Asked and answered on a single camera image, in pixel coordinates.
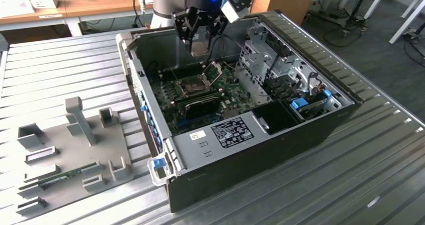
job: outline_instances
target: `warning label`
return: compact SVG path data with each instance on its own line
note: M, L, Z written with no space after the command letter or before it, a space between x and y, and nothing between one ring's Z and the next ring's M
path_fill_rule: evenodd
M213 126L212 131L223 148L229 148L253 138L253 134L239 117Z

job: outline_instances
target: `printed label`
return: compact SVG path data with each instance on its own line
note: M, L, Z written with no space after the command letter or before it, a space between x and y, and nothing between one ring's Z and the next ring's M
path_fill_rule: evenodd
M38 16L38 18L52 18L52 17L62 17L62 15L61 14L50 14L50 15Z
M206 135L205 135L205 132L201 130L198 132L192 133L189 136L192 140L196 140L205 137Z
M245 122L238 117L212 127L223 148L229 148L253 138Z

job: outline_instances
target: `green circuit board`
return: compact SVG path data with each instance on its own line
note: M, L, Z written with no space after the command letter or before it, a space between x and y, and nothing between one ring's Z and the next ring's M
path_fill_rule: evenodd
M190 93L194 95L205 92L200 85L201 83L198 82L198 75L178 78L177 80L166 82L152 83L153 93L173 135L192 131L193 129L221 121L222 119L242 114L255 106L249 93L243 90L238 81L234 80L233 68L222 66L221 71L222 75L214 81L209 89L209 91L218 91L219 89L221 92L205 97L194 96L196 99L190 99L193 96L188 95L182 88L189 87ZM215 68L210 68L205 72L205 77L209 82L212 82L217 76L218 70ZM189 102L196 102L206 97L218 97L218 109L213 113L200 116L198 118L186 119L184 117L184 106L180 105L186 105ZM189 101L177 105L176 102L184 99Z

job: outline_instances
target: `corrugated metal surface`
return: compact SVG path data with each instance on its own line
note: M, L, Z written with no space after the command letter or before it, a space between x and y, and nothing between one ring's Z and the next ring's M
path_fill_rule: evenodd
M164 188L150 183L149 152L117 63L113 34L14 45L1 92L1 142L26 121L62 123L62 98L80 95L92 114L120 111L136 168L129 183L46 213L44 224L421 224L425 222L425 147L421 122L290 22L267 14L366 100L326 141L218 196L170 214ZM0 218L13 221L16 144L0 145Z

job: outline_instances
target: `motherboard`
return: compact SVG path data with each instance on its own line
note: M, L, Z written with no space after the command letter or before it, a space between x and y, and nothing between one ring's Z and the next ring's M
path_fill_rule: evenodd
M165 121L173 135L242 114L255 104L238 83L235 63L210 62L201 65L202 72L178 78L172 71L170 80L150 83Z

